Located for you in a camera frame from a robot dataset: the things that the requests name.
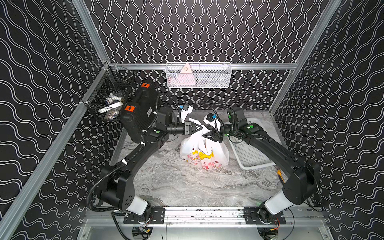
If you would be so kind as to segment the white printed plastic bag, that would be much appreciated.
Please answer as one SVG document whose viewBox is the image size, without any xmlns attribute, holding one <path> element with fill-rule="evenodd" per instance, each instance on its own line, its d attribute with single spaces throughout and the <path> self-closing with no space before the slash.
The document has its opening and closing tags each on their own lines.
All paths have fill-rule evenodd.
<svg viewBox="0 0 384 240">
<path fill-rule="evenodd" d="M 205 126 L 204 134 L 209 132 Z M 190 136 L 181 143 L 180 158 L 189 164 L 204 169 L 218 170 L 228 166 L 230 161 L 229 150 L 224 143 L 213 142 L 201 136 Z"/>
</svg>

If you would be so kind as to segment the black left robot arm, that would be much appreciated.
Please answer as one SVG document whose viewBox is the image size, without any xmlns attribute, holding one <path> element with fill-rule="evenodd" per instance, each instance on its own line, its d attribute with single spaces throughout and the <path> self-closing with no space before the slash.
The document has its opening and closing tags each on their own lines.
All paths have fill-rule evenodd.
<svg viewBox="0 0 384 240">
<path fill-rule="evenodd" d="M 97 207 L 90 203 L 94 212 L 122 211 L 136 215 L 144 215 L 149 203 L 136 195 L 134 178 L 144 163 L 155 154 L 168 140 L 170 135 L 190 136 L 203 129 L 201 124 L 185 121 L 173 121 L 173 111 L 160 108 L 157 121 L 140 137 L 139 145 L 114 166 L 102 170 L 100 180 L 90 191 L 89 196 L 96 194 L 98 199 L 109 207 Z"/>
</svg>

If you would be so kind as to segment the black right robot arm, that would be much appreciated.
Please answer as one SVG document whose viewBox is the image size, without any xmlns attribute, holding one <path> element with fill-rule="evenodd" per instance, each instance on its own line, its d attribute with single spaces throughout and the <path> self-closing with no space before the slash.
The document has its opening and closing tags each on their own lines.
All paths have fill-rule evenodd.
<svg viewBox="0 0 384 240">
<path fill-rule="evenodd" d="M 320 167 L 294 155 L 275 141 L 260 125 L 247 120 L 240 108 L 229 108 L 229 123 L 224 124 L 217 114 L 210 114 L 214 126 L 204 138 L 222 142 L 225 136 L 235 137 L 261 151 L 287 176 L 282 189 L 259 206 L 259 219 L 270 222 L 281 211 L 294 205 L 299 206 L 318 191 Z"/>
</svg>

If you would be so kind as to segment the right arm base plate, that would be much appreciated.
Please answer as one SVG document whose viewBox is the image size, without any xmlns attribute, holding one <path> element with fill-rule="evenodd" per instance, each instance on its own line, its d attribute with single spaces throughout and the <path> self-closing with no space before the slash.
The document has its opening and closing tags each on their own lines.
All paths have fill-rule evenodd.
<svg viewBox="0 0 384 240">
<path fill-rule="evenodd" d="M 266 209 L 259 207 L 244 207 L 243 212 L 247 225 L 285 225 L 287 223 L 283 212 L 272 215 Z"/>
</svg>

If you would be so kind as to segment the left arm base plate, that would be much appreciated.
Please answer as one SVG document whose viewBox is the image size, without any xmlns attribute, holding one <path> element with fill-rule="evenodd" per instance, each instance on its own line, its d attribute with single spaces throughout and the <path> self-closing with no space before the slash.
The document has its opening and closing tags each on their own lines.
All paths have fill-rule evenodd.
<svg viewBox="0 0 384 240">
<path fill-rule="evenodd" d="M 148 206 L 142 215 L 125 215 L 123 223 L 126 225 L 162 225 L 165 221 L 165 208 Z"/>
</svg>

